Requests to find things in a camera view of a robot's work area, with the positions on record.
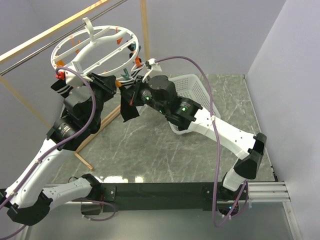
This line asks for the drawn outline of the white round clip hanger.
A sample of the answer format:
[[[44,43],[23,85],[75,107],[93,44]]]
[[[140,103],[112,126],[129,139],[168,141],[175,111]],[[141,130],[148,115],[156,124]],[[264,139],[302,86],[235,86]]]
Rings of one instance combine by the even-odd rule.
[[[93,26],[87,17],[82,22],[83,30],[68,35],[53,49],[52,67],[66,67],[83,77],[93,72],[102,77],[116,76],[121,82],[130,81],[133,72],[144,65],[139,57],[138,37],[122,26]]]

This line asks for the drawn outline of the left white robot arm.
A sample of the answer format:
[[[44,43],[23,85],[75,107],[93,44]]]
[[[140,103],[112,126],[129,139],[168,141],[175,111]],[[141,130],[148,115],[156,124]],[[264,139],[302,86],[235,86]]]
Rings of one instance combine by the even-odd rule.
[[[104,103],[117,92],[116,77],[89,75],[90,87],[69,86],[60,72],[51,86],[64,98],[65,108],[47,133],[39,152],[21,176],[7,189],[0,191],[0,204],[16,223],[33,226],[56,207],[84,198],[101,201],[101,183],[91,174],[84,174],[73,182],[46,188],[51,175],[72,157],[76,149],[101,126]]]

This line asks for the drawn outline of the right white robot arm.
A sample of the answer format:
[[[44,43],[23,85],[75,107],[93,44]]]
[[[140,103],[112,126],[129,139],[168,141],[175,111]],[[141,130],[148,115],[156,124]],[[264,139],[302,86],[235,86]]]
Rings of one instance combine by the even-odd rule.
[[[230,200],[246,180],[254,180],[265,153],[267,137],[245,132],[219,118],[210,95],[195,74],[168,78],[157,75],[148,81],[138,76],[120,87],[124,121],[138,117],[144,105],[162,114],[174,133],[199,133],[231,151],[237,160],[217,187],[217,195]]]

